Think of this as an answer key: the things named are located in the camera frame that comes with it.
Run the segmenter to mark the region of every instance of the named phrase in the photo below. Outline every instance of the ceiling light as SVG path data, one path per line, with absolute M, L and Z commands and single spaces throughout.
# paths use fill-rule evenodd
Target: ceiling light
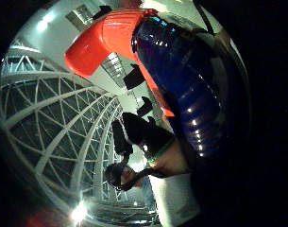
M 84 201 L 81 201 L 76 209 L 73 210 L 71 213 L 71 219 L 76 222 L 80 223 L 84 218 L 87 216 L 87 208 L 84 204 Z

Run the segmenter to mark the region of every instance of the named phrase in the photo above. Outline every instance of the metal truss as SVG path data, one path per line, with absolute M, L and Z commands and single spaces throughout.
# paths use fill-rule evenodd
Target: metal truss
M 104 179 L 105 167 L 121 161 L 110 126 L 123 111 L 116 96 L 19 41 L 10 47 L 0 73 L 0 129 L 58 208 L 69 214 L 72 204 L 85 198 L 95 201 L 87 219 L 94 225 L 137 226 L 138 216 L 151 220 L 144 204 L 134 207 L 126 192 L 117 193 Z

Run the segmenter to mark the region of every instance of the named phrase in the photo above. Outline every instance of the blue inflatable tube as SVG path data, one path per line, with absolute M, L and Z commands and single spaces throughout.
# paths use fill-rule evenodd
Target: blue inflatable tube
M 246 79 L 214 44 L 208 32 L 189 32 L 156 15 L 138 26 L 132 42 L 175 114 L 169 118 L 175 134 L 205 157 L 241 146 L 250 121 Z

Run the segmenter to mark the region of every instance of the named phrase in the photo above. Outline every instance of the light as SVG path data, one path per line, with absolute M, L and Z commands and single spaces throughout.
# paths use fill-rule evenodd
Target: light
M 84 218 L 87 216 L 87 208 L 84 204 L 84 201 L 81 201 L 76 209 L 71 213 L 71 219 L 76 222 L 80 223 Z
M 37 25 L 37 29 L 38 29 L 39 31 L 44 31 L 44 30 L 46 30 L 47 27 L 48 27 L 48 23 L 52 22 L 53 19 L 54 19 L 54 15 L 52 15 L 52 14 L 50 14 L 50 13 L 47 14 L 47 15 L 45 15 L 45 16 L 39 21 L 39 23 L 38 23 L 38 25 Z
M 39 31 L 44 31 L 45 29 L 47 29 L 47 23 L 45 21 L 39 21 L 37 29 Z
M 159 3 L 158 1 L 155 0 L 145 0 L 142 4 L 141 4 L 141 8 L 142 9 L 155 9 L 159 12 L 166 12 L 169 11 L 168 8 L 163 4 L 163 3 Z
M 52 14 L 47 14 L 42 18 L 42 20 L 45 21 L 46 23 L 52 22 L 53 19 L 54 19 L 54 16 Z

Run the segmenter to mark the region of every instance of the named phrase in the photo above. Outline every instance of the hand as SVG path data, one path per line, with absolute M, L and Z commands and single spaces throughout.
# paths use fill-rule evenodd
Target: hand
M 182 154 L 180 142 L 178 139 L 154 162 L 150 164 L 167 176 L 174 176 L 189 172 L 189 167 Z

